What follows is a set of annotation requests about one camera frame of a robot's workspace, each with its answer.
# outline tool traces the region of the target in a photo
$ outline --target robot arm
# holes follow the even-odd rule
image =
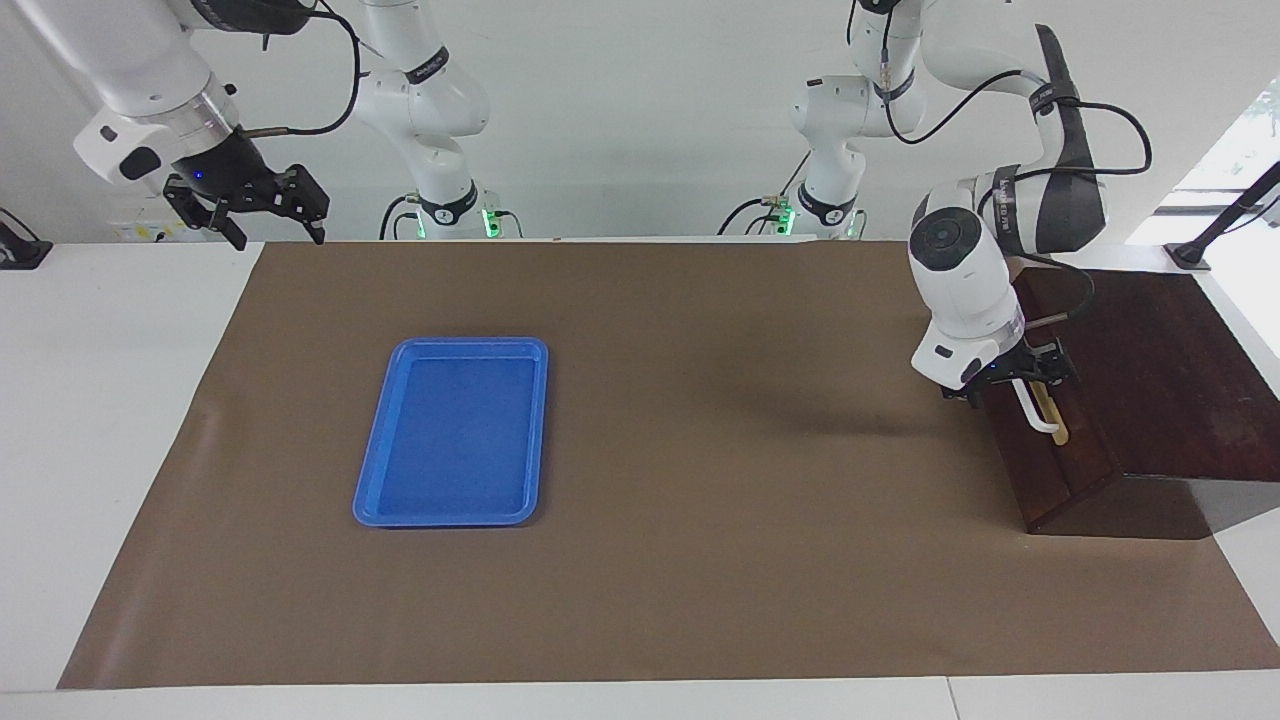
[[[859,74],[826,76],[805,85],[791,106],[791,123],[809,141],[809,169],[787,199],[796,210],[794,232],[840,237],[854,215],[867,158],[854,141],[891,137],[886,105],[901,132],[924,117],[924,94],[915,86],[915,63],[924,13],[938,0],[891,0],[897,17],[888,38],[890,61],[882,61],[890,3],[858,0],[850,50]]]
[[[129,184],[172,165],[165,199],[192,228],[247,238],[230,213],[269,211],[324,241],[329,197],[302,165],[266,167],[209,64],[192,49],[196,27],[293,33],[306,24],[296,0],[17,0],[18,8],[83,73],[104,108],[76,150],[99,176]],[[212,204],[209,209],[205,202]]]
[[[417,184],[419,220],[430,238],[490,234],[485,191],[456,137],[489,122],[484,88],[440,40],[426,0],[361,0],[370,41],[394,70],[361,81],[356,115],[404,159]]]
[[[1033,348],[1025,342],[1004,256],[1079,250],[1106,227],[1106,209],[1102,184],[1089,173],[1093,158],[1062,49],[1050,28],[1037,31],[1048,81],[1020,94],[1028,97],[1044,154],[1030,165],[942,184],[920,204],[909,252],[933,318],[911,365],[947,397],[974,401],[986,386],[1012,383],[1029,424],[1053,433],[1059,428],[1039,418],[1027,382],[1061,383],[1070,361],[1056,345]],[[925,50],[931,69],[955,68],[964,56]],[[961,81],[951,73],[947,82],[965,86],[980,74]],[[1042,174],[1023,177],[1029,173]]]

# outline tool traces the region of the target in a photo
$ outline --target table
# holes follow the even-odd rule
[[[0,420],[17,430],[0,466],[9,501],[0,506],[0,717],[101,716],[104,707],[122,717],[177,707],[326,717],[421,716],[424,707],[481,717],[518,710],[530,717],[969,719],[1025,716],[1028,707],[1048,717],[1157,708],[1166,717],[1263,717],[1280,701],[1280,673],[49,693],[260,250],[68,245],[38,273],[0,277],[0,306],[18,309],[0,333],[0,377],[8,380]],[[1103,247],[1074,259],[1169,269],[1157,249]],[[1272,389],[1280,388],[1280,359],[1211,275],[1199,282]],[[1219,536],[1272,634],[1280,629],[1280,571],[1267,551],[1277,538],[1275,512]]]

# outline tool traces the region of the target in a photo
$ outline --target window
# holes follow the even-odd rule
[[[1230,205],[1280,159],[1280,78],[1226,131],[1208,155],[1165,199],[1161,214]]]

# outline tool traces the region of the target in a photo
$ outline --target wooden box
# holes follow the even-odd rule
[[[1076,377],[1053,389],[1064,447],[1007,386],[983,393],[1029,532],[1198,539],[1280,507],[1280,401],[1189,275],[1093,273],[1097,300],[1057,337]],[[1074,273],[1024,270],[1028,318],[1073,307]]]

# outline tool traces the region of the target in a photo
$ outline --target plastic tray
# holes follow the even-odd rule
[[[547,346],[419,338],[392,354],[352,511],[375,528],[517,525],[538,505]]]

